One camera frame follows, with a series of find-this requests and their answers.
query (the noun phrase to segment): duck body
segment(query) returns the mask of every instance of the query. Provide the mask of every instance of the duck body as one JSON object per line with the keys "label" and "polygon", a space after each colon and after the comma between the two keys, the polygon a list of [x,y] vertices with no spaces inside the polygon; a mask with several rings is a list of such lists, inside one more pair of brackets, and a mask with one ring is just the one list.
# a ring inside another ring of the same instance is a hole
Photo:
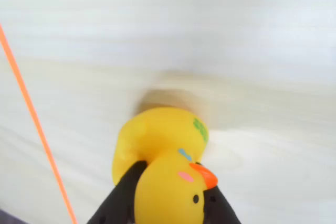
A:
{"label": "duck body", "polygon": [[184,152],[190,162],[200,162],[207,141],[208,130],[193,113],[171,107],[147,110],[127,122],[119,133],[113,182],[117,185],[136,161],[151,164],[170,151]]}

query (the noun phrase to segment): orange cord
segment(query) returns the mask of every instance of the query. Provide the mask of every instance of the orange cord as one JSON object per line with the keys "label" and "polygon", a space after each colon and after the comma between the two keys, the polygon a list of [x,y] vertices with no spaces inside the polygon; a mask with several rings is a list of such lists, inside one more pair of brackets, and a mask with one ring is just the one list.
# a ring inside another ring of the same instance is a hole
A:
{"label": "orange cord", "polygon": [[5,50],[5,53],[6,53],[8,61],[9,61],[9,64],[10,64],[10,66],[12,68],[13,74],[15,75],[16,81],[17,81],[17,83],[18,83],[18,85],[19,85],[19,87],[21,89],[22,95],[23,95],[23,97],[24,97],[24,99],[26,101],[26,104],[27,104],[27,107],[29,109],[30,115],[32,116],[31,118],[34,121],[36,130],[37,130],[37,132],[38,132],[38,134],[40,136],[42,145],[43,145],[44,150],[45,150],[45,152],[47,154],[47,157],[49,159],[52,171],[54,172],[56,181],[58,183],[58,187],[59,187],[59,189],[60,189],[60,191],[62,193],[63,200],[64,200],[65,205],[67,206],[68,212],[70,214],[72,223],[73,224],[77,224],[77,220],[76,220],[75,214],[74,214],[73,209],[71,207],[69,198],[67,196],[67,192],[66,192],[66,190],[64,188],[64,185],[62,183],[62,179],[61,179],[61,176],[59,175],[59,172],[58,172],[56,163],[54,161],[54,158],[52,157],[53,155],[52,155],[50,147],[48,145],[46,136],[44,135],[44,132],[43,132],[42,127],[41,127],[41,124],[39,122],[39,119],[37,117],[36,111],[34,109],[34,105],[32,103],[32,100],[29,97],[28,90],[27,90],[27,88],[25,86],[25,83],[23,81],[23,78],[22,78],[22,76],[20,74],[20,70],[19,70],[19,68],[17,66],[17,63],[16,63],[15,58],[13,56],[13,53],[12,53],[10,47],[9,47],[9,44],[7,42],[7,39],[6,39],[6,36],[5,36],[5,33],[4,33],[3,29],[1,27],[1,24],[0,24],[0,42],[1,42],[1,44],[2,44],[2,46],[4,48],[4,50]]}

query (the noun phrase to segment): duck head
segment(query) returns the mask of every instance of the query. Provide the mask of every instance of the duck head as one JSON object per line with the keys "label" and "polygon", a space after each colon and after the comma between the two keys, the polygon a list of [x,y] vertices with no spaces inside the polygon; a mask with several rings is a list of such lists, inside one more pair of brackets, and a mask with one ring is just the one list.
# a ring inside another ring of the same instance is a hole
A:
{"label": "duck head", "polygon": [[240,224],[217,178],[183,155],[136,162],[88,224]]}

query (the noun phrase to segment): duck eye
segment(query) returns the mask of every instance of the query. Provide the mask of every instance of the duck eye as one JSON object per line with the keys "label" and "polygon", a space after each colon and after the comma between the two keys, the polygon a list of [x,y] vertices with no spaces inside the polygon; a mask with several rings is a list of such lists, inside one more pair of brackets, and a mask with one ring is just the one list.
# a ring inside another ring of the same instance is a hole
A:
{"label": "duck eye", "polygon": [[197,202],[198,202],[199,198],[198,198],[198,195],[197,195],[197,194],[194,196],[193,200],[194,200],[194,203],[197,203]]}

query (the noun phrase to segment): green marking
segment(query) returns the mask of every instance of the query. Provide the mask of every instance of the green marking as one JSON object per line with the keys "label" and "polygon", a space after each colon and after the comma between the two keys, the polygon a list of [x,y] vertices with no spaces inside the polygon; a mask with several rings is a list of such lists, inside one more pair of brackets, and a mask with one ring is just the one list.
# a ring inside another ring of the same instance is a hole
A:
{"label": "green marking", "polygon": [[194,126],[195,126],[196,129],[198,129],[198,131],[202,135],[203,141],[205,143],[207,143],[208,142],[208,132],[205,129],[204,125],[197,118],[195,118],[194,119]]}

